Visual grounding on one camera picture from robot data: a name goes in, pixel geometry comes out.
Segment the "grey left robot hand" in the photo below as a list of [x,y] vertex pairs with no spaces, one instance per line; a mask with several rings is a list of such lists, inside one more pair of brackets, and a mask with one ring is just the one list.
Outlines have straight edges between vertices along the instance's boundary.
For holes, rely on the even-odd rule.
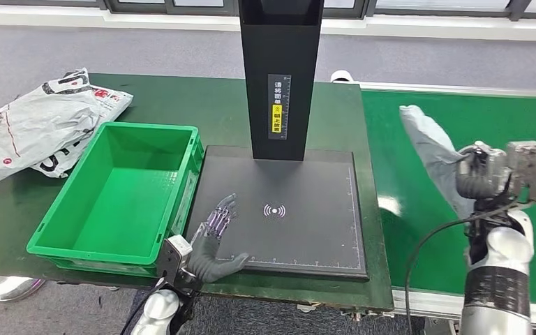
[[203,283],[213,283],[241,271],[250,258],[247,253],[241,253],[228,261],[217,258],[222,237],[235,217],[236,199],[236,193],[223,198],[207,219],[199,224],[191,239],[193,251],[189,256],[187,269]]

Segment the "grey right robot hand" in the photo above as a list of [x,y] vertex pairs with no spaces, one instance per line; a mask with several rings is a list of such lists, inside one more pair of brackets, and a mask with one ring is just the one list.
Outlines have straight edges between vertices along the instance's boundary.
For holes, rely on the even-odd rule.
[[510,201],[512,171],[505,151],[477,141],[458,153],[462,159],[456,168],[456,191],[473,201],[474,211],[497,209]]

